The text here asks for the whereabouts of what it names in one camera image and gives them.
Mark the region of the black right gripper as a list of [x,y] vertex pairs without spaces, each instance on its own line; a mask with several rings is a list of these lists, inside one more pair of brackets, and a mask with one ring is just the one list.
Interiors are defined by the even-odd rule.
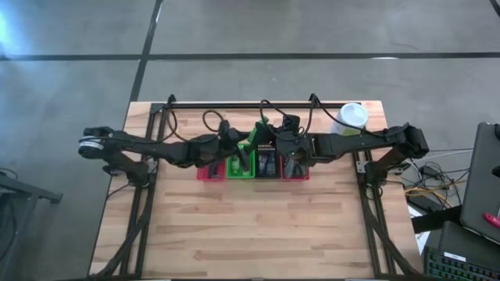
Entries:
[[312,139],[308,134],[305,136],[295,136],[291,131],[279,133],[275,147],[281,156],[291,158],[285,163],[286,169],[293,169],[295,161],[301,169],[305,169],[305,165],[312,165],[313,163],[311,152]]

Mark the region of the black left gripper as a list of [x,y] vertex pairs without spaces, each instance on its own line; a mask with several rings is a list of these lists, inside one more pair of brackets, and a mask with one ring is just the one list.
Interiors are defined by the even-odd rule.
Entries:
[[251,168],[249,153],[245,146],[251,146],[254,140],[254,133],[249,132],[242,139],[242,132],[239,130],[219,131],[217,138],[212,144],[214,158],[226,158],[236,152],[241,168],[248,172]]

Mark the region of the red plastic basket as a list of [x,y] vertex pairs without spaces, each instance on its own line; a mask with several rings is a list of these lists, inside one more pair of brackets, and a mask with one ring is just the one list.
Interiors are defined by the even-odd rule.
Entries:
[[310,172],[309,172],[309,168],[308,168],[308,167],[306,167],[306,168],[308,169],[308,175],[307,175],[307,177],[306,177],[306,178],[304,178],[304,179],[296,179],[296,178],[292,177],[292,178],[290,178],[290,179],[286,179],[286,178],[284,177],[284,169],[285,169],[285,165],[283,165],[283,166],[281,167],[281,179],[282,179],[282,180],[286,180],[286,181],[303,181],[303,180],[309,180],[309,179],[310,179]]
[[[208,166],[211,166],[213,163],[215,163],[216,165],[219,165],[219,174],[220,174],[220,177],[219,178],[212,178],[212,179],[205,179],[205,168],[207,168]],[[197,180],[206,181],[206,182],[209,182],[209,181],[223,181],[223,180],[225,180],[225,178],[226,178],[226,160],[223,159],[223,160],[219,160],[219,161],[216,161],[216,162],[213,162],[213,163],[207,165],[206,167],[198,169],[198,171],[197,171]]]

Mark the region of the green plastic basket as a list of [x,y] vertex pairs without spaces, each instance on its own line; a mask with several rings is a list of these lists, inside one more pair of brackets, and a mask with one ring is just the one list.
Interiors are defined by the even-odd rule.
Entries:
[[254,178],[254,177],[255,177],[255,152],[254,152],[254,151],[251,151],[251,152],[249,153],[249,158],[250,158],[251,165],[252,165],[252,167],[251,167],[251,174],[250,174],[249,176],[244,176],[244,175],[242,174],[242,168],[241,168],[241,165],[240,165],[240,172],[239,172],[239,174],[238,174],[238,175],[236,175],[236,176],[232,176],[232,175],[230,174],[230,167],[229,167],[229,164],[230,164],[230,159],[231,159],[231,157],[232,157],[232,156],[230,156],[230,157],[229,157],[229,158],[227,158],[227,160],[226,160],[226,176],[227,176],[227,178],[230,178],[230,179],[252,179],[252,178]]

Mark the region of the black plastic basket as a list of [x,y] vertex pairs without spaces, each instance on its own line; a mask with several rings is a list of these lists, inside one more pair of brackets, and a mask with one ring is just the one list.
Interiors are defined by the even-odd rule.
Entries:
[[[276,157],[276,174],[275,175],[268,175],[267,173],[259,175],[259,154],[260,153],[266,153],[267,156],[269,157],[269,154],[274,153]],[[280,169],[280,156],[277,153],[277,150],[275,147],[273,147],[271,144],[263,144],[259,145],[256,150],[255,150],[255,177],[256,178],[269,178],[269,179],[276,179],[281,177],[281,169]]]

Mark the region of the white wipes canister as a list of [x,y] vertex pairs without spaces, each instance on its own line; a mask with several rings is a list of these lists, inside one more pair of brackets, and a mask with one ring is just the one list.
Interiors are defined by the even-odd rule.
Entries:
[[347,103],[343,105],[335,116],[331,128],[332,133],[343,136],[361,134],[361,129],[366,128],[369,120],[369,113],[366,108],[357,103]]

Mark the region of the black power brick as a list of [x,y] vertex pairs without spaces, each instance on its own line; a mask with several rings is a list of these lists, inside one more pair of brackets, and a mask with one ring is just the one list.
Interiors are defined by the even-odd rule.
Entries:
[[439,212],[442,210],[441,204],[429,199],[428,197],[407,197],[407,202],[426,213]]

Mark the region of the dark grey case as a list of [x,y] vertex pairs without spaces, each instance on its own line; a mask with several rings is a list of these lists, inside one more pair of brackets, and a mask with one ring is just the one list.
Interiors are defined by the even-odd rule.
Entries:
[[500,262],[500,244],[450,221],[443,224],[438,249],[467,259]]

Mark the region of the grey laptop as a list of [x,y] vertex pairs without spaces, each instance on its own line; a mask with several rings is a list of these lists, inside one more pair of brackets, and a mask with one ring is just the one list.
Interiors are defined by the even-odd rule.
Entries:
[[460,222],[500,244],[500,229],[488,224],[484,213],[500,215],[500,124],[486,122],[477,126]]

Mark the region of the black keyboard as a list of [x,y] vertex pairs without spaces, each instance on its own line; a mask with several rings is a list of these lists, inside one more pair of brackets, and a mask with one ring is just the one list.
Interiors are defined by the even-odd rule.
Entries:
[[423,249],[428,276],[451,281],[500,281],[500,266],[474,261],[433,247]]

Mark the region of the black metal stand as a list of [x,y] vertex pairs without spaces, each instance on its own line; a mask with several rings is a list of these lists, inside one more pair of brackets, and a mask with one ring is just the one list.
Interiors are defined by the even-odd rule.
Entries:
[[46,199],[52,204],[58,204],[62,200],[63,195],[28,183],[22,183],[8,176],[0,176],[0,187],[18,194],[27,202],[19,215],[15,212],[12,214],[12,238],[5,249],[5,253],[0,256],[0,264],[3,264],[0,271],[0,281],[9,281],[14,269],[14,263],[19,255],[20,244],[38,201]]

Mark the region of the black aluminium table frame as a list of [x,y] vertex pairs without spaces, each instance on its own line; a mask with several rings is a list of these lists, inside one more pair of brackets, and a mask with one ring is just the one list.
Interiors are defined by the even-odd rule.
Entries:
[[[361,133],[386,126],[378,101],[367,103]],[[284,115],[301,118],[295,136],[332,133],[337,102],[316,97],[289,104],[254,102],[134,102],[122,131],[153,141],[187,141],[217,134],[220,121],[251,132],[269,119],[275,147]],[[150,166],[136,185],[113,173],[96,241],[90,281],[140,279],[420,278],[405,195],[399,186],[367,185],[356,161],[377,161],[389,148],[346,154],[308,167],[310,179],[197,180],[200,168],[178,168],[133,152]]]

